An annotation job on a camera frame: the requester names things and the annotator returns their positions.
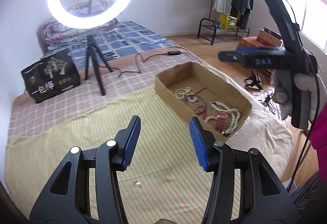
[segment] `floral pillow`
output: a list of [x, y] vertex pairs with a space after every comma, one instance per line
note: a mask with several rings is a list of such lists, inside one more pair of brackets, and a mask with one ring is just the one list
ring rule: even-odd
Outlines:
[[[112, 0], [96, 0], [91, 2], [91, 13], [100, 14], [109, 9], [114, 2]], [[84, 2], [72, 6], [67, 10], [68, 13], [74, 16], [83, 16], [88, 14], [89, 3]], [[101, 34], [111, 31], [118, 24], [117, 19], [113, 19], [99, 27], [93, 28], [94, 33]], [[66, 45], [79, 41], [81, 38], [85, 38], [86, 34], [89, 33], [86, 29], [75, 29], [66, 27], [59, 23], [57, 20], [52, 19], [47, 22], [41, 30], [42, 39], [50, 45]]]

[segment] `bracelet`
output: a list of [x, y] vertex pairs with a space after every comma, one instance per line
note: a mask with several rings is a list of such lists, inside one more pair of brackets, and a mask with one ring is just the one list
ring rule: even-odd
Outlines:
[[194, 94], [191, 92], [191, 88], [187, 87], [186, 89], [178, 89], [175, 91], [175, 97], [178, 98], [179, 100], [183, 100], [185, 98], [185, 96], [187, 95], [192, 95], [192, 96], [188, 96], [187, 100], [191, 103], [196, 103], [197, 102], [197, 97], [194, 96]]
[[188, 94], [188, 95], [186, 95], [186, 96], [183, 98], [183, 102], [184, 102], [184, 103], [186, 102], [186, 100], [187, 100], [188, 97], [196, 97], [197, 99], [199, 99], [199, 100], [202, 101], [202, 104], [203, 104], [203, 107], [204, 107], [204, 108], [203, 108], [203, 111], [201, 111], [201, 112], [196, 112], [197, 115], [201, 115], [202, 113], [204, 113], [204, 112], [206, 111], [207, 104], [205, 103], [205, 100], [204, 100], [202, 97], [200, 97], [200, 96], [198, 96], [198, 95], [195, 95], [195, 94]]
[[[218, 101], [211, 101], [210, 105], [216, 111], [229, 113], [232, 117], [230, 126], [225, 131], [223, 131], [221, 134], [231, 134], [232, 132], [234, 132], [238, 126], [238, 121], [240, 120], [240, 117], [241, 117], [241, 114], [238, 111], [238, 109], [230, 109], [227, 105], [225, 105], [221, 102], [218, 102]], [[212, 120], [212, 119], [218, 120], [219, 118], [220, 118], [220, 116], [217, 116], [217, 117], [210, 116], [210, 117], [206, 118], [205, 122], [207, 123], [209, 120]]]

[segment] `red book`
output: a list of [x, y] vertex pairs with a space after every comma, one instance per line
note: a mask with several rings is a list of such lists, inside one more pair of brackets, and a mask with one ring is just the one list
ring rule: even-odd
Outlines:
[[263, 38], [257, 37], [257, 41], [261, 42], [262, 44], [266, 45], [266, 46], [274, 46], [271, 43], [269, 43], [268, 41], [264, 40]]

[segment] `black tripod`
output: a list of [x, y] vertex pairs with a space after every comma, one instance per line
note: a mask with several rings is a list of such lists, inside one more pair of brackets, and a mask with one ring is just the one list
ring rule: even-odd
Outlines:
[[[92, 0], [89, 0], [89, 15], [92, 15], [91, 14], [91, 2], [92, 2]], [[96, 54], [98, 54], [100, 56], [101, 60], [104, 62], [104, 64], [108, 68], [108, 70], [110, 72], [113, 72], [113, 70], [110, 67], [109, 63], [106, 61], [105, 56], [103, 55], [103, 53], [101, 52], [101, 50], [97, 46], [97, 44], [96, 44], [96, 42], [94, 40], [93, 34], [89, 33], [89, 34], [87, 34], [85, 80], [88, 79], [89, 59], [91, 57], [93, 68], [94, 68], [94, 74], [96, 76], [96, 80], [98, 81], [98, 84], [99, 84], [99, 87], [100, 87], [100, 90], [101, 90], [101, 94], [102, 94], [102, 96], [105, 96], [106, 95], [106, 90], [105, 90], [105, 88], [103, 86], [103, 82], [102, 82], [102, 79], [101, 79], [101, 74], [100, 74], [100, 70], [99, 70], [99, 63], [97, 61]]]

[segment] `window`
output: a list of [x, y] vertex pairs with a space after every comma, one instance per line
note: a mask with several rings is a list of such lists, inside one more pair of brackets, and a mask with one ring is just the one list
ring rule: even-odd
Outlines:
[[292, 19], [300, 25], [301, 32], [327, 53], [327, 4], [322, 0], [282, 0]]

